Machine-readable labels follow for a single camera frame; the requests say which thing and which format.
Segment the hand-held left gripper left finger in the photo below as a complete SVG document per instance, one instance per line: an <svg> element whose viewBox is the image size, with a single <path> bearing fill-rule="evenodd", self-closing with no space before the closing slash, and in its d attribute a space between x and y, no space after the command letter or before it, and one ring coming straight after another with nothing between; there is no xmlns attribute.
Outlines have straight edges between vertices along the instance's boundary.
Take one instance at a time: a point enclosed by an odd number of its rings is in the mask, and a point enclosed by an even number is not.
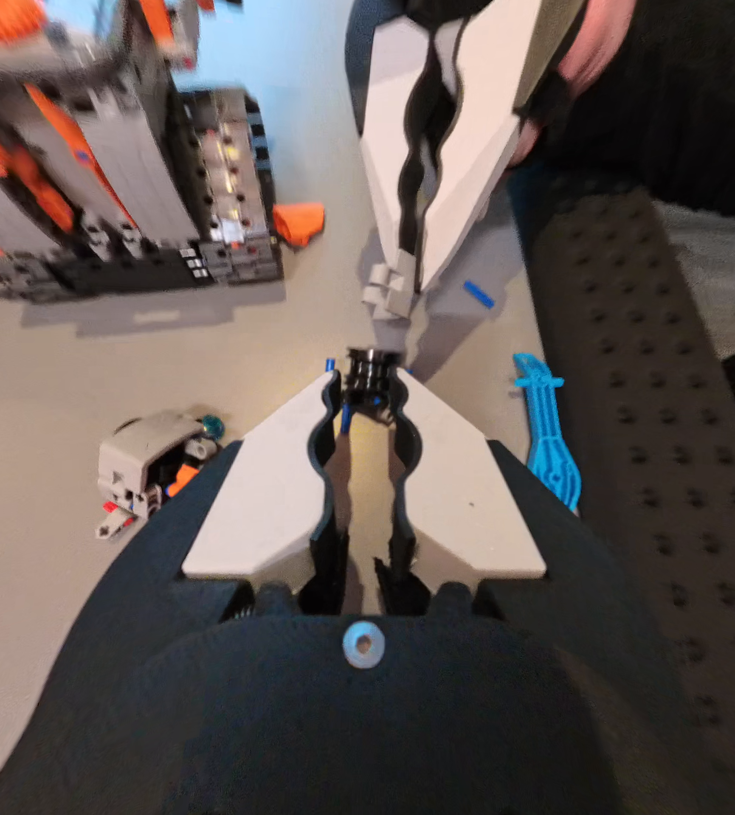
<svg viewBox="0 0 735 815"><path fill-rule="evenodd" d="M183 561L191 579L235 579L253 587L307 585L312 542L335 521L332 488L317 444L334 443L341 375L323 373L242 439Z"/></svg>

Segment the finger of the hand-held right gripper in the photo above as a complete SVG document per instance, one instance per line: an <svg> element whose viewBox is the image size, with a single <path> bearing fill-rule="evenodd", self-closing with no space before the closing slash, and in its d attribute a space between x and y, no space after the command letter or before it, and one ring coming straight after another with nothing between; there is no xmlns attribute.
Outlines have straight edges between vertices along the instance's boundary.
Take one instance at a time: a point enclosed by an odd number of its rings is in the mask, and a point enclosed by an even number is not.
<svg viewBox="0 0 735 815"><path fill-rule="evenodd" d="M455 113L437 146L436 184L420 218L416 282L425 292L450 264L519 138L515 99L544 2L484 2L433 27Z"/></svg>
<svg viewBox="0 0 735 815"><path fill-rule="evenodd" d="M423 149L436 107L435 35L412 18L359 19L359 146L383 259L425 277Z"/></svg>

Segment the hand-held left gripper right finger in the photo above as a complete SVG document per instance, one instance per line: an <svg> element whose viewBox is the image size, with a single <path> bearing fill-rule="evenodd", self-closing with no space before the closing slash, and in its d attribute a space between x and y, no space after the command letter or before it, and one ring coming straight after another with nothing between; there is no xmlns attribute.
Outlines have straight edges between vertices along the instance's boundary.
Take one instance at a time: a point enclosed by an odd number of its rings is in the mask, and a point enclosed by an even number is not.
<svg viewBox="0 0 735 815"><path fill-rule="evenodd" d="M540 579L546 563L483 433L405 370L392 378L393 568L427 589Z"/></svg>

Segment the black wheel hub assembly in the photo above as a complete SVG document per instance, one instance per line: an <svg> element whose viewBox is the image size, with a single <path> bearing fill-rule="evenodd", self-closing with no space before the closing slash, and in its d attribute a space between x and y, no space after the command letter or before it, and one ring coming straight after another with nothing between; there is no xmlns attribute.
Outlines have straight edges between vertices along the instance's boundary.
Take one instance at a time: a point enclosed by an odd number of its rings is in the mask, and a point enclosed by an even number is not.
<svg viewBox="0 0 735 815"><path fill-rule="evenodd" d="M357 413L373 422L392 425L390 372L406 361L406 352L349 346L344 361L349 368L342 375L341 433L350 432L352 419Z"/></svg>

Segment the person's right hand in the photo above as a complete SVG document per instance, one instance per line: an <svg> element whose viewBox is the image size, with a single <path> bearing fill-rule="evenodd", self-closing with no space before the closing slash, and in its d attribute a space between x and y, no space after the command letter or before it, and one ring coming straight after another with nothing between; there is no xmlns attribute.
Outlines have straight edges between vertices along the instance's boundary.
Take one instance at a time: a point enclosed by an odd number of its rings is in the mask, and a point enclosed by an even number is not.
<svg viewBox="0 0 735 815"><path fill-rule="evenodd" d="M616 56L627 35L636 1L588 1L582 23L558 73L573 100L587 91Z"/></svg>

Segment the blue plastic separator tool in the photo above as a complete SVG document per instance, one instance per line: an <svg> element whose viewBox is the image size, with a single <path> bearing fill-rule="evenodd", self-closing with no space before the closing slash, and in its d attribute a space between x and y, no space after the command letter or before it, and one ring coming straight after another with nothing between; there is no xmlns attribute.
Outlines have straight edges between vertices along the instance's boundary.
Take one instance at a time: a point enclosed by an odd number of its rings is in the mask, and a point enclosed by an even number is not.
<svg viewBox="0 0 735 815"><path fill-rule="evenodd" d="M515 386L522 389L528 416L530 445L527 467L574 514L583 480L563 436L556 391L565 379L530 353L515 353Z"/></svg>

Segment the dark grey orange block assembly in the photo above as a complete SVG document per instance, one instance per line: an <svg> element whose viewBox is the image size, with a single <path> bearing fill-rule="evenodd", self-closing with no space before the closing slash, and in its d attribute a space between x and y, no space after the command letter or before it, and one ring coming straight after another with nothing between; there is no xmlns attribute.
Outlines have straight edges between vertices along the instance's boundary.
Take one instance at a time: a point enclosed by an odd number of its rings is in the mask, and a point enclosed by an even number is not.
<svg viewBox="0 0 735 815"><path fill-rule="evenodd" d="M218 415L174 410L121 424L99 446L97 488L105 516L95 537L111 539L157 514L219 454L225 430Z"/></svg>

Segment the orange slotted panel piece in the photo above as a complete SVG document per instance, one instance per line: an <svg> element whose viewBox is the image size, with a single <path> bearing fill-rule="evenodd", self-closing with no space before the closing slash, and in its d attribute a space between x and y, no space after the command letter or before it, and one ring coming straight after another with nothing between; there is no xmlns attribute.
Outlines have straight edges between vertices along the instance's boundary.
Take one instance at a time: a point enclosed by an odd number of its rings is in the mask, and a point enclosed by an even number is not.
<svg viewBox="0 0 735 815"><path fill-rule="evenodd" d="M325 229L326 210L321 202L278 203L271 214L279 238L294 249L306 247Z"/></svg>

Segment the black dimpled mat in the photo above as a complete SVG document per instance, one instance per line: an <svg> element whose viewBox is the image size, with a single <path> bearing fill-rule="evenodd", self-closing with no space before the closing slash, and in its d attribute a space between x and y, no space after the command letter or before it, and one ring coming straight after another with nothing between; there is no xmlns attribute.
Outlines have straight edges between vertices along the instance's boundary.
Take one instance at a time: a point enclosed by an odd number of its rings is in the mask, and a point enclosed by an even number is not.
<svg viewBox="0 0 735 815"><path fill-rule="evenodd" d="M648 195L512 192L581 515L627 558L735 813L735 401Z"/></svg>

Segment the grey orange tracked toy robot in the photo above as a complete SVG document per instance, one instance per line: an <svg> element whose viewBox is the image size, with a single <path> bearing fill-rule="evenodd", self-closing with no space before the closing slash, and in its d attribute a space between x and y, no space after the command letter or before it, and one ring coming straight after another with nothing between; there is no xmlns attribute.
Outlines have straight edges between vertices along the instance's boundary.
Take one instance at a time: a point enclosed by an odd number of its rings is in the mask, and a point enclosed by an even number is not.
<svg viewBox="0 0 735 815"><path fill-rule="evenodd" d="M215 2L0 2L0 300L283 279L242 87L179 90Z"/></svg>

